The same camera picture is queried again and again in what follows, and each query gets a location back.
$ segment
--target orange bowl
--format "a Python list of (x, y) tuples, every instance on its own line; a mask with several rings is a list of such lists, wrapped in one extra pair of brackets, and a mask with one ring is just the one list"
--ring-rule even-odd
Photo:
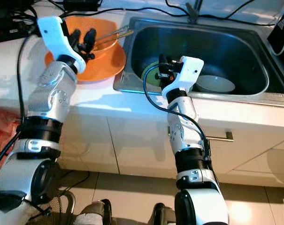
[[(115, 22), (108, 21), (108, 20), (101, 20), (101, 19), (95, 19), (90, 17), (80, 17), (80, 16), (70, 16), (65, 19), (68, 31), (69, 33), (73, 33), (75, 29), (78, 29), (81, 31), (79, 43), (83, 43), (85, 34), (91, 29), (94, 28), (97, 32), (96, 39), (103, 37), (107, 34), (110, 34), (111, 32), (117, 30), (117, 25)], [(118, 34), (111, 35), (109, 37), (106, 37), (99, 42), (104, 42), (107, 40), (110, 40), (112, 38), (118, 37)], [(104, 53), (106, 53), (107, 50), (112, 48), (118, 40), (113, 40), (110, 42), (106, 42), (100, 45), (97, 45), (97, 42), (95, 43), (95, 48), (92, 49), (91, 53), (95, 55), (95, 58), (99, 58)]]

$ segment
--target cabinet door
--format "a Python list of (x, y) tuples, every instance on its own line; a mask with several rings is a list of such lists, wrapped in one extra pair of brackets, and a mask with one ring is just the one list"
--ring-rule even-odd
[(207, 136), (225, 138), (228, 131), (233, 135), (233, 142), (210, 141), (217, 173), (227, 173), (284, 140), (284, 129), (276, 127), (228, 123), (226, 128), (205, 127), (204, 130)]
[(270, 149), (236, 170), (284, 174), (284, 150)]
[(108, 118), (121, 174), (175, 178), (175, 158), (164, 121)]
[(232, 170), (217, 176), (223, 183), (284, 187), (284, 174)]
[(62, 168), (118, 173), (106, 117), (70, 113), (60, 144)]

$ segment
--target sink basin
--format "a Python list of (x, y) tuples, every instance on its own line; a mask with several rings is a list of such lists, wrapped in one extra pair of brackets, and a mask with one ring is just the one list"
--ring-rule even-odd
[[(204, 60), (200, 75), (223, 77), (236, 86), (229, 94), (212, 94), (201, 92), (194, 85), (189, 96), (284, 105), (284, 86), (278, 69), (254, 31), (137, 17), (131, 19), (130, 28), (135, 33), (125, 39), (127, 62), (123, 74), (115, 78), (116, 90), (143, 92), (142, 73), (158, 61), (159, 54), (174, 60), (185, 55)], [(161, 93), (160, 87), (147, 87), (150, 93)]]

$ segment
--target floor tile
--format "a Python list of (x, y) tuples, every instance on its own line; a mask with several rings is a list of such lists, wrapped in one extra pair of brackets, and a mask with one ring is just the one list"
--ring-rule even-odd
[(174, 208), (175, 180), (100, 173), (95, 200), (107, 198), (118, 224), (147, 223), (154, 205), (164, 203)]
[(266, 187), (276, 225), (284, 225), (284, 188)]
[(275, 225), (264, 187), (220, 184), (230, 225)]
[[(77, 182), (82, 181), (87, 176), (88, 176), (87, 171), (73, 171), (62, 179), (61, 181), (62, 184), (60, 189), (64, 190), (66, 187), (70, 187), (76, 184)], [(76, 185), (70, 190), (74, 194), (76, 199), (74, 214), (79, 214), (81, 210), (84, 209), (85, 206), (92, 203), (97, 177), (98, 177), (97, 172), (90, 172), (90, 177), (85, 182)], [(68, 205), (67, 198), (62, 196), (61, 202), (62, 202), (62, 211), (65, 212)]]

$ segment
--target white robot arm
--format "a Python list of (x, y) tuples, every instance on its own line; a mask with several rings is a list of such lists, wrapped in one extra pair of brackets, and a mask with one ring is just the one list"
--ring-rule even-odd
[(76, 73), (85, 70), (84, 55), (70, 46), (63, 26), (59, 17), (38, 19), (39, 31), (55, 61), (30, 95), (27, 116), (18, 128), (19, 138), (0, 169), (0, 225), (26, 224), (38, 211), (49, 214), (49, 209), (42, 210), (39, 205), (58, 195), (61, 173), (56, 160), (61, 128), (76, 89)]
[(168, 109), (155, 105), (150, 99), (146, 90), (147, 74), (143, 87), (148, 100), (156, 108), (168, 112), (169, 138), (176, 160), (177, 187), (180, 189), (175, 197), (176, 224), (228, 225), (228, 211), (212, 168), (209, 142), (197, 124), (198, 115), (192, 99), (187, 96), (204, 61), (187, 56), (181, 57), (178, 62), (166, 62), (163, 56), (159, 58), (158, 77), (170, 83), (162, 89), (162, 95), (169, 103)]

